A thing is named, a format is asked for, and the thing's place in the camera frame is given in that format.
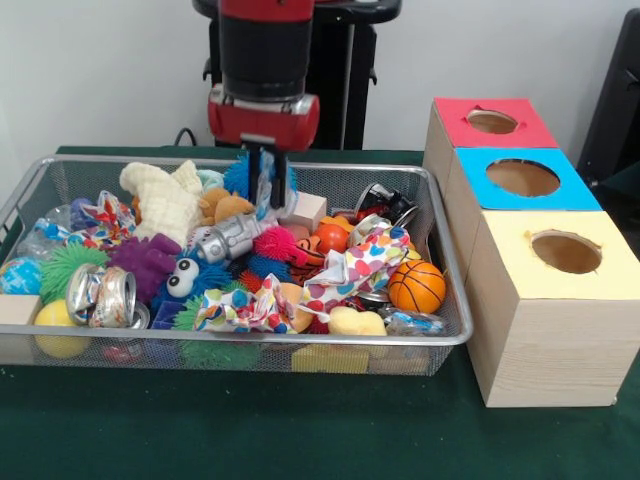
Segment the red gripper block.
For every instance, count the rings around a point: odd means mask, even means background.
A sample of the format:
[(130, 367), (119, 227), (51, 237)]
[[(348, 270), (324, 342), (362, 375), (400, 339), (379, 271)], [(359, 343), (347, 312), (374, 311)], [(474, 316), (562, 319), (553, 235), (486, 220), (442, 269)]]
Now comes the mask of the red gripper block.
[(261, 175), (261, 147), (273, 146), (274, 178), (270, 205), (286, 205), (288, 163), (281, 152), (306, 151), (313, 143), (319, 125), (320, 102), (315, 95), (284, 102), (252, 102), (235, 99), (222, 84), (209, 93), (208, 120), (213, 136), (222, 142), (248, 145), (249, 201), (258, 203)]

